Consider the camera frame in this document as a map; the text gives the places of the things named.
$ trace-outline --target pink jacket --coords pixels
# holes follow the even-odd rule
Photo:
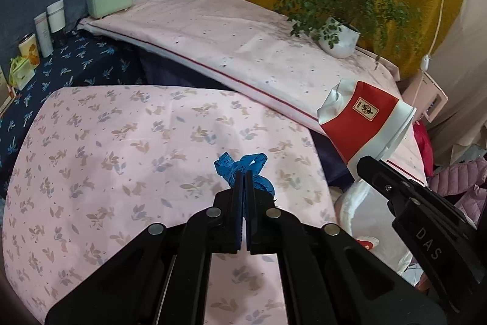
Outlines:
[[[486,180],[487,161],[479,157],[468,163],[450,165],[433,176],[428,186],[443,197],[465,192],[455,206],[477,224],[487,199],[487,189],[481,187]]]

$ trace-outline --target paper bag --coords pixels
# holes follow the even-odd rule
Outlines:
[[[415,108],[384,90],[342,79],[318,109],[318,121],[357,180],[360,158],[388,159],[414,114]]]

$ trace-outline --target pink floral bedsheet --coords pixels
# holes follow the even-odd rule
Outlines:
[[[10,181],[9,282],[48,310],[152,222],[171,227],[227,189],[213,162],[264,152],[276,205],[321,226],[335,214],[308,129],[234,92],[65,87],[39,111]],[[286,323],[274,255],[214,255],[205,322]]]

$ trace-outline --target bolt head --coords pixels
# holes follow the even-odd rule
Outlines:
[[[278,218],[281,216],[281,210],[279,208],[269,208],[265,214],[269,217],[269,218]]]
[[[334,224],[334,223],[328,223],[328,224],[326,224],[325,226],[323,226],[323,230],[329,236],[336,236],[336,235],[338,235],[340,233],[340,227],[337,224]]]
[[[218,218],[222,214],[222,210],[218,207],[211,207],[206,210],[206,215],[210,218]]]
[[[149,226],[147,229],[149,234],[152,234],[153,236],[157,236],[158,234],[161,234],[164,231],[164,226],[162,226],[160,223],[153,223]]]

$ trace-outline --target purple fabric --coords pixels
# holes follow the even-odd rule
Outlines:
[[[193,69],[187,68],[175,61],[163,58],[157,54],[139,49],[140,62],[142,63],[147,82],[150,85],[196,87],[198,89],[230,90],[220,82],[201,75]],[[315,144],[321,167],[329,186],[337,186],[342,191],[347,190],[354,178],[347,166],[334,148],[331,141],[324,135],[311,131],[311,137]]]
[[[443,197],[464,193],[455,206],[477,224],[487,198],[487,189],[479,186],[486,179],[487,161],[479,157],[445,168],[430,179],[428,186]]]
[[[468,163],[453,164],[430,179],[428,186],[440,196],[459,194],[482,185],[487,179],[487,161],[479,157]]]
[[[473,220],[475,224],[478,224],[480,214],[484,209],[486,198],[487,189],[479,188],[479,186],[474,185],[467,190],[455,206]]]

